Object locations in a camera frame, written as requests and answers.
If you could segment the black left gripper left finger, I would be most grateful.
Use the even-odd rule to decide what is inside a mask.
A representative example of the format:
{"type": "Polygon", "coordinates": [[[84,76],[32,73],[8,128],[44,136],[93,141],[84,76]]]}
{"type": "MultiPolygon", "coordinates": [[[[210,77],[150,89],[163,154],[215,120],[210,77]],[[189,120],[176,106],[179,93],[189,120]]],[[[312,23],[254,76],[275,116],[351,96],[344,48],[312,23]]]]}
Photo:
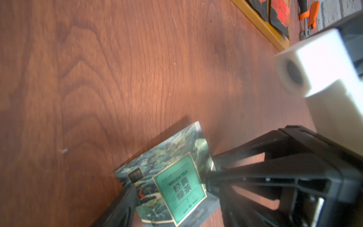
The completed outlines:
{"type": "Polygon", "coordinates": [[[137,203],[137,189],[131,185],[110,204],[91,227],[131,227],[137,203]]]}

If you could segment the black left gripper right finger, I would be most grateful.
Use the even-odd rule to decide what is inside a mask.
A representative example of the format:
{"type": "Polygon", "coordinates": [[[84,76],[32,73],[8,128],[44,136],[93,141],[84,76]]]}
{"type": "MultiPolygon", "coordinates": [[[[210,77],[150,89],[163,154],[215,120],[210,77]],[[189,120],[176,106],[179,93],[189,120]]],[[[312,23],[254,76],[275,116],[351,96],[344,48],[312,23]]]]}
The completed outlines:
{"type": "Polygon", "coordinates": [[[219,187],[220,207],[225,227],[280,227],[270,209],[239,195],[231,186],[219,187]]]}

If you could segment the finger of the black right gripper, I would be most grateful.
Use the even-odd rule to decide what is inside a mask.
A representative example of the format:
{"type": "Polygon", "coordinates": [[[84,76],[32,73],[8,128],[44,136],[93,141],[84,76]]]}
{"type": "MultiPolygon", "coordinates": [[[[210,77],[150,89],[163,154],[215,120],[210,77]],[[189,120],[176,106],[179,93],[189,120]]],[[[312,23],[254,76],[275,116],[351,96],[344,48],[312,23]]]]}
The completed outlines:
{"type": "Polygon", "coordinates": [[[213,194],[224,183],[241,187],[292,187],[320,197],[335,197],[343,179],[341,173],[323,159],[271,159],[207,175],[206,187],[213,194]]]}
{"type": "Polygon", "coordinates": [[[274,130],[241,146],[213,156],[212,160],[216,170],[222,170],[226,169],[228,165],[261,153],[265,153],[270,159],[275,159],[286,153],[287,144],[288,135],[281,130],[274,130]]]}

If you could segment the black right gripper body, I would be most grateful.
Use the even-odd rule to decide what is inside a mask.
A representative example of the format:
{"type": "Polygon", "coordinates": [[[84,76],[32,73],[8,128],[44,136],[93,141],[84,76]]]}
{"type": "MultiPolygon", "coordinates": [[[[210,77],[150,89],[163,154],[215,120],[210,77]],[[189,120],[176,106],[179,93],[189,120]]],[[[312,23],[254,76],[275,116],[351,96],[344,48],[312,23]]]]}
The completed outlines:
{"type": "Polygon", "coordinates": [[[353,222],[363,195],[363,159],[300,126],[288,136],[283,177],[296,189],[292,216],[304,227],[344,227],[353,222]]]}

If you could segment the green tea bag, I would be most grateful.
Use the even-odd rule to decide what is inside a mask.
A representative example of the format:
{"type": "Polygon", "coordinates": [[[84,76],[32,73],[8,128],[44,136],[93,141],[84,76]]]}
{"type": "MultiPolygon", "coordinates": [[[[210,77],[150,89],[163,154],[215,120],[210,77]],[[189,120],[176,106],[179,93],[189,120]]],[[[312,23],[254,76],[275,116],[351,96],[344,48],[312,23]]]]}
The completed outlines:
{"type": "Polygon", "coordinates": [[[136,188],[136,212],[146,227],[199,227],[220,206],[206,189],[215,170],[199,122],[115,170],[136,188]]]}

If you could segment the red tea bag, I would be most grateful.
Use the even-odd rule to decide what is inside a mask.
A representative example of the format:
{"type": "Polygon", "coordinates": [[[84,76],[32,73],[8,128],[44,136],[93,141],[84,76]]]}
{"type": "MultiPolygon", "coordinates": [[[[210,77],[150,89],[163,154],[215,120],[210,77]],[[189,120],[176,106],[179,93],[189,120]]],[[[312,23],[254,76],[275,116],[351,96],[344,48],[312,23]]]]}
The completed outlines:
{"type": "Polygon", "coordinates": [[[268,0],[247,0],[247,2],[265,22],[268,22],[268,0]]]}
{"type": "Polygon", "coordinates": [[[284,37],[289,38],[289,1],[271,0],[269,22],[284,37]]]}

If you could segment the red tea bag front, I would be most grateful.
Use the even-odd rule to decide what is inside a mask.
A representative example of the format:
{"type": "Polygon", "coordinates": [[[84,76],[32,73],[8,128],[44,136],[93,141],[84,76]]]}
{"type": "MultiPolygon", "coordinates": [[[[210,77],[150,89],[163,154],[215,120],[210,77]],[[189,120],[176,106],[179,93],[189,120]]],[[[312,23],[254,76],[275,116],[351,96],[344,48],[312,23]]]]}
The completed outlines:
{"type": "Polygon", "coordinates": [[[247,2],[265,22],[268,22],[268,0],[247,0],[247,2]]]}

